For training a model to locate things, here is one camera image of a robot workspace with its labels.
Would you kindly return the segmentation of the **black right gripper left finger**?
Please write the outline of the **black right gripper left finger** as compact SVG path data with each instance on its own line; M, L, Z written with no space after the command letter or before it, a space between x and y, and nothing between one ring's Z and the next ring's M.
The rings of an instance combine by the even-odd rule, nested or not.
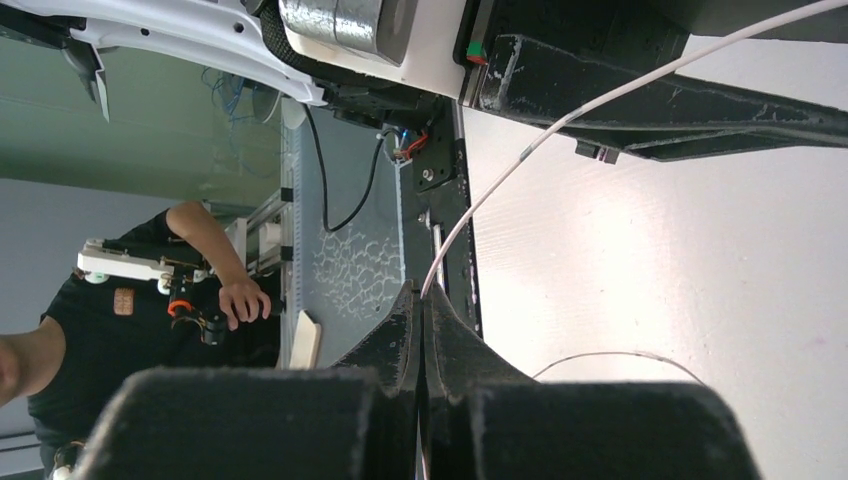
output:
M312 370L158 368L104 410L78 479L411 479L417 294L334 365Z

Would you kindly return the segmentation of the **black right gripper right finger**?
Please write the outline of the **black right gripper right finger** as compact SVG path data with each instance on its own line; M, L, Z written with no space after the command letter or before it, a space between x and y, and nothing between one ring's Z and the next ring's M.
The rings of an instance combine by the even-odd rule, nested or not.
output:
M690 382L542 383L495 353L444 291L422 299L433 479L757 479L730 407Z

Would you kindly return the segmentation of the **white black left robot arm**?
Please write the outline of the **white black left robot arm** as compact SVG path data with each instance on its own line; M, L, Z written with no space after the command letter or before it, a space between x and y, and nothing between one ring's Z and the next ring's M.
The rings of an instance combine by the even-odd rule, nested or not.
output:
M5 1L5 37L61 51L107 101L100 53L148 50L349 122L430 130L455 101L582 147L674 161L845 148L845 111L681 74L692 36L847 40L843 1Z

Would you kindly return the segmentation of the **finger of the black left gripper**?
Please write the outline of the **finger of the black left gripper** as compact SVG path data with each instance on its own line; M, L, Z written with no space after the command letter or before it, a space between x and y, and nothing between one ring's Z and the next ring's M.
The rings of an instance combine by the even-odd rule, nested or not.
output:
M845 111L681 74L692 36L843 44L847 5L809 1L487 1L476 24L479 111L572 137L580 154L679 161L843 149Z

